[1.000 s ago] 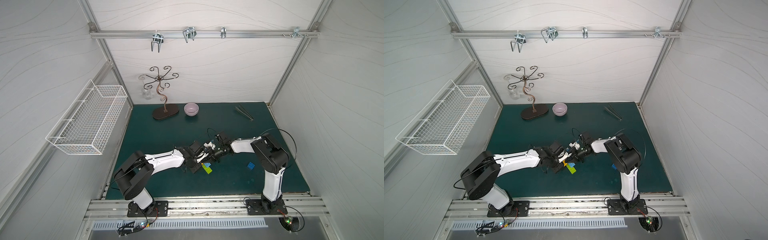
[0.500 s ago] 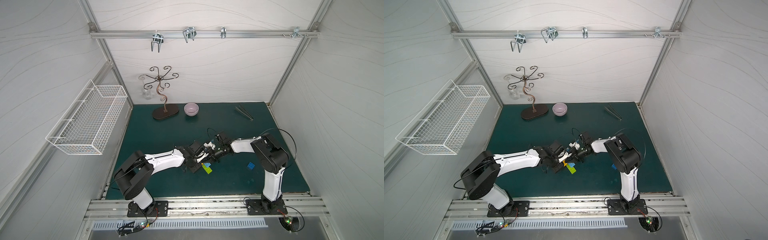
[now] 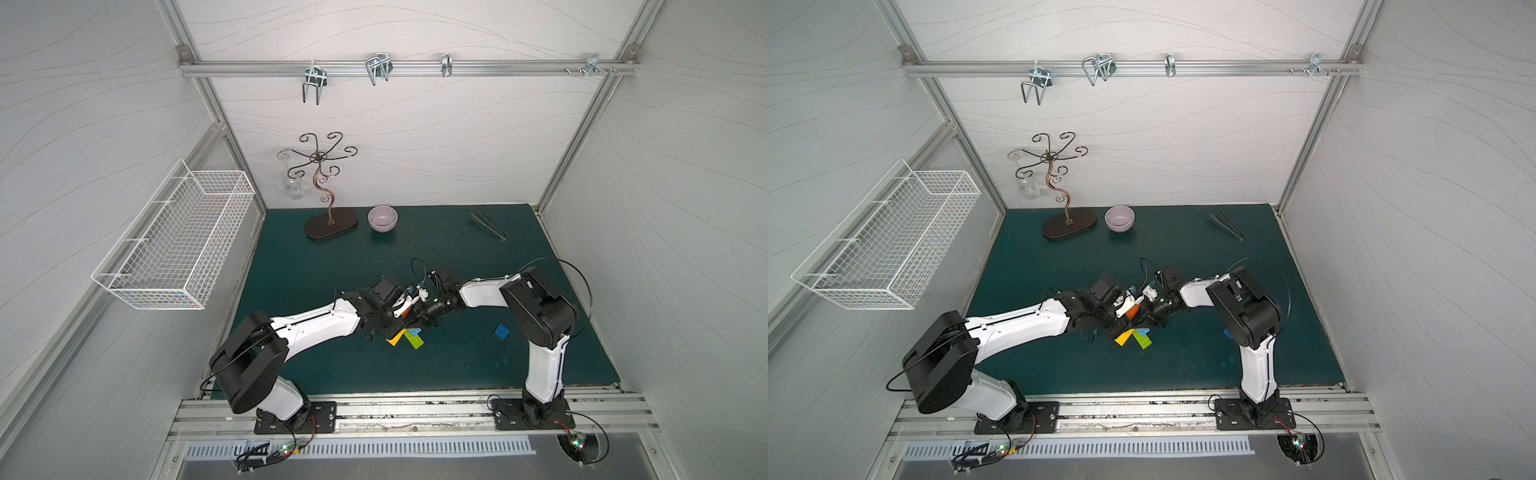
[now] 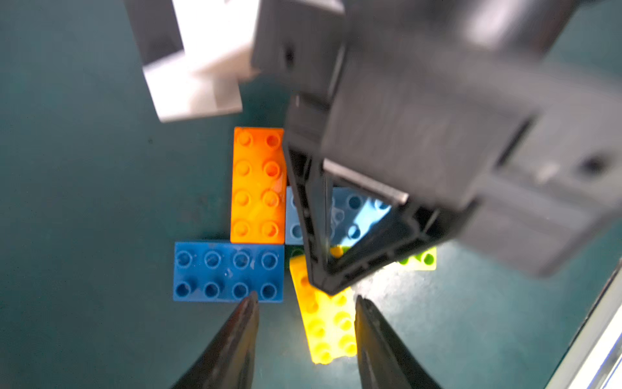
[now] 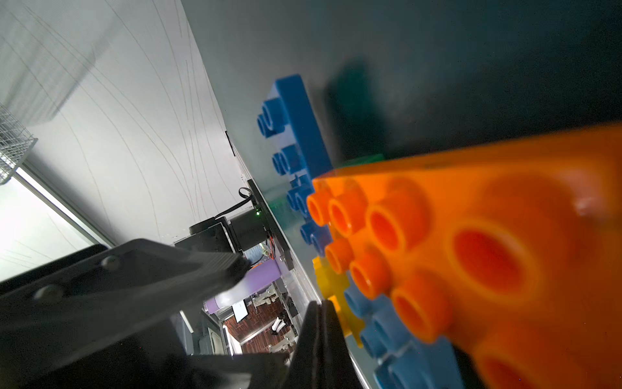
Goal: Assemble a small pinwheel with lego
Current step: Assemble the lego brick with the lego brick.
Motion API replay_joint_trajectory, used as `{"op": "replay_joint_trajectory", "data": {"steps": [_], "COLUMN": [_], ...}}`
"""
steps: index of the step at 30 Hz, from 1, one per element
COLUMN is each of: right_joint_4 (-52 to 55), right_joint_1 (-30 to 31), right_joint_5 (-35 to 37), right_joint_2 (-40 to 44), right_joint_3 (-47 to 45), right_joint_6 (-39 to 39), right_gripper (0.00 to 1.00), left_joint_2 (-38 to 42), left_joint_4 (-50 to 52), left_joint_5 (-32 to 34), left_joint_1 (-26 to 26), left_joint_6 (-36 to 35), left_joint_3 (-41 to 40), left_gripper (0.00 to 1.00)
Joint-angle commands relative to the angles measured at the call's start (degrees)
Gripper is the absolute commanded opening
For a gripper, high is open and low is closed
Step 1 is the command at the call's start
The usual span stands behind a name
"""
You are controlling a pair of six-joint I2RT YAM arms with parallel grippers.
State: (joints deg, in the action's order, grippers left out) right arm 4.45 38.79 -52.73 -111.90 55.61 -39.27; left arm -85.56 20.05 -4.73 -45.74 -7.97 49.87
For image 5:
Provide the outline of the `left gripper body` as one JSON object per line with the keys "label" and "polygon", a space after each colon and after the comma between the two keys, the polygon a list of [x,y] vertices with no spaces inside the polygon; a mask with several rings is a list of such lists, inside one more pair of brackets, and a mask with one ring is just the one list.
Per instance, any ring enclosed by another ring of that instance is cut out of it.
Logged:
{"label": "left gripper body", "polygon": [[[183,306],[180,311],[204,301]],[[157,324],[56,370],[4,370],[4,388],[278,388],[283,354],[194,355],[172,314]]]}

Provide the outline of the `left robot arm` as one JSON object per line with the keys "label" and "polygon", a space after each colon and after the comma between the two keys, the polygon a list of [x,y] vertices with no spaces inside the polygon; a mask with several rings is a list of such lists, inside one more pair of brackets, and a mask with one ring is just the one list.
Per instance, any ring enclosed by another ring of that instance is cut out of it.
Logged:
{"label": "left robot arm", "polygon": [[179,315],[251,265],[223,216],[170,246],[89,246],[1,283],[4,388],[273,388],[288,355],[203,355]]}

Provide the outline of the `orange lego brick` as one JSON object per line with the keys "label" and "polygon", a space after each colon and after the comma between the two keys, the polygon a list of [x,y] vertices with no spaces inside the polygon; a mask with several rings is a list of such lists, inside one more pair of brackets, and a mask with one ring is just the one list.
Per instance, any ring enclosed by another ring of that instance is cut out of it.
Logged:
{"label": "orange lego brick", "polygon": [[490,388],[621,385],[621,125],[332,170],[325,256]]}

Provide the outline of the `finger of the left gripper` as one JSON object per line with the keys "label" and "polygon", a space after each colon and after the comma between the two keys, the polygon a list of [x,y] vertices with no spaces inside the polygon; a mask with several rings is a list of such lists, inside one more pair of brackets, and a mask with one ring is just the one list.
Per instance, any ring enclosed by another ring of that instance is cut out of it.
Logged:
{"label": "finger of the left gripper", "polygon": [[233,288],[239,253],[136,239],[97,244],[1,283],[1,368],[56,370]]}

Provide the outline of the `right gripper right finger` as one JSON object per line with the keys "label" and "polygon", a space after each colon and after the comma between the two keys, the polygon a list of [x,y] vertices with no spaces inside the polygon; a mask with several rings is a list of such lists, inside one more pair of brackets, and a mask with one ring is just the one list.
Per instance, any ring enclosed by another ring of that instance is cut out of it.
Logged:
{"label": "right gripper right finger", "polygon": [[322,388],[362,388],[354,369],[340,321],[332,301],[324,300],[321,307],[320,343],[322,346]]}

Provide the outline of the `light blue lego brick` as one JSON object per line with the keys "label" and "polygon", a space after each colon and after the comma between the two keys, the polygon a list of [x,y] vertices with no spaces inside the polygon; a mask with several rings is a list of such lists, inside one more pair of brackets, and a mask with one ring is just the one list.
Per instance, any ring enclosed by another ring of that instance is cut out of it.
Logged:
{"label": "light blue lego brick", "polygon": [[463,388],[451,343],[441,336],[433,344],[418,340],[398,317],[385,295],[366,298],[353,285],[344,298],[354,316],[364,321],[361,342],[378,362],[374,378],[380,388]]}

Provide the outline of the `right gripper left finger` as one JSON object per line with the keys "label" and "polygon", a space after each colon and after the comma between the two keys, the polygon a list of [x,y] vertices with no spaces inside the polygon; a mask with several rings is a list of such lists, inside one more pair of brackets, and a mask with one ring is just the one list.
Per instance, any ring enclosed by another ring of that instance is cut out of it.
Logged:
{"label": "right gripper left finger", "polygon": [[320,388],[320,306],[311,301],[305,313],[298,344],[282,388]]}

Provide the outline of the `dark blue lego brick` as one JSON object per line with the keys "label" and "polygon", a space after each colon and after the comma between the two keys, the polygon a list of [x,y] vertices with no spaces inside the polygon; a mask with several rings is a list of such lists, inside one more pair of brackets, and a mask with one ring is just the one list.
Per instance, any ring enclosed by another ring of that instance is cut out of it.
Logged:
{"label": "dark blue lego brick", "polygon": [[303,241],[323,257],[332,243],[327,226],[319,226],[311,217],[307,198],[314,194],[314,178],[333,169],[301,76],[277,79],[257,124],[262,136],[276,147],[271,163],[276,173],[289,181],[286,199],[289,207],[305,223],[299,231]]}

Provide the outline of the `yellow lego brick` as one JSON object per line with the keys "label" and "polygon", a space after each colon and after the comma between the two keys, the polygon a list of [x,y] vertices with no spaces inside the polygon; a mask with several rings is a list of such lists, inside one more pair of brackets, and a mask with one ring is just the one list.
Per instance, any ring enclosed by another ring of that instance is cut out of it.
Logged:
{"label": "yellow lego brick", "polygon": [[353,314],[344,295],[350,287],[348,277],[345,274],[335,273],[328,260],[323,257],[313,259],[313,266],[320,294],[324,299],[333,302],[343,335],[352,336],[357,346],[363,348],[360,334],[364,329],[364,321]]}

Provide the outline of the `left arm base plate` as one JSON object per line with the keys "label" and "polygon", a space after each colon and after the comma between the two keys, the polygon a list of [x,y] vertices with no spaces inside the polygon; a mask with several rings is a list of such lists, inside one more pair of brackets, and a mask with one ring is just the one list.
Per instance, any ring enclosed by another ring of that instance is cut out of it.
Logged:
{"label": "left arm base plate", "polygon": [[267,230],[270,232],[270,236],[275,241],[275,245],[280,252],[280,261],[287,268],[288,272],[294,269],[293,253],[291,246],[285,237],[283,230],[281,229],[278,221],[275,218],[274,212],[272,212],[269,203],[259,190],[259,187],[253,179],[247,181],[249,188],[251,189],[255,202],[262,211],[263,218],[267,223]]}

